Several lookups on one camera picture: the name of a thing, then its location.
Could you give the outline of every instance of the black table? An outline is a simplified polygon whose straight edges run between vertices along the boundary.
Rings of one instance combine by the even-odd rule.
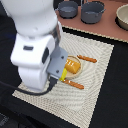
[[[64,32],[114,45],[90,128],[128,128],[128,44],[63,28]],[[18,68],[11,64],[16,29],[10,18],[0,17],[0,81],[19,86]],[[0,105],[32,117],[51,128],[77,128],[46,111],[12,96],[0,85]]]

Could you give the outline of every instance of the pot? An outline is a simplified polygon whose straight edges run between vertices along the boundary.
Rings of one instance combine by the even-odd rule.
[[[81,2],[81,21],[87,24],[97,23],[101,20],[102,14],[105,10],[104,5],[99,1],[87,1],[87,3],[83,5]]]
[[[116,11],[119,25],[128,30],[128,4],[119,7]]]
[[[58,9],[59,15],[62,18],[71,19],[78,14],[78,4],[74,1],[63,1],[59,3]]]

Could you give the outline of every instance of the beige placemat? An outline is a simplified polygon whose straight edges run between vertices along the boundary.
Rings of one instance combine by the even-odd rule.
[[[84,90],[58,81],[53,90],[46,95],[30,96],[15,91],[13,96],[80,128],[88,128],[114,46],[65,32],[60,46],[70,54],[97,59],[97,63],[81,60],[83,70],[79,77],[72,79],[84,85]],[[19,88],[28,90],[23,83]]]

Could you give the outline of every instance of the cable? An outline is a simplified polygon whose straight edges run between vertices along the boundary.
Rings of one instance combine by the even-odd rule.
[[[3,83],[3,82],[1,82],[1,81],[0,81],[0,84],[1,84],[1,85],[4,85],[4,86],[6,86],[6,87],[12,88],[12,89],[14,89],[14,90],[17,90],[17,91],[19,91],[19,92],[21,92],[21,93],[25,93],[25,94],[27,94],[27,95],[40,96],[40,95],[45,95],[45,94],[47,94],[49,91],[51,91],[52,88],[54,87],[54,85],[57,83],[57,80],[58,80],[58,79],[55,79],[54,77],[50,77],[50,84],[49,84],[49,87],[47,88],[47,90],[46,90],[45,92],[41,92],[41,93],[34,93],[34,92],[25,91],[25,90],[23,90],[23,89],[16,88],[16,87],[14,87],[14,86],[12,86],[12,85]]]

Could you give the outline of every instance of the table surface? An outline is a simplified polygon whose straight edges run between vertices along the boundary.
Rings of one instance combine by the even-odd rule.
[[[10,55],[15,42],[15,25],[0,17],[0,80],[19,86],[18,69]],[[128,128],[128,44],[67,28],[64,32],[114,45],[89,128]],[[0,104],[11,111],[30,116],[51,128],[77,128],[73,124],[12,96],[14,90],[0,86]]]
[[[101,20],[96,24],[90,25],[81,21],[81,6],[78,7],[78,15],[73,19],[63,19],[60,17],[59,12],[56,11],[58,20],[61,22],[62,26],[66,28],[77,29],[78,31],[84,31],[85,33],[128,42],[128,31],[120,28],[115,22],[117,9],[126,3],[100,1],[104,3],[104,8],[106,10],[102,15]]]

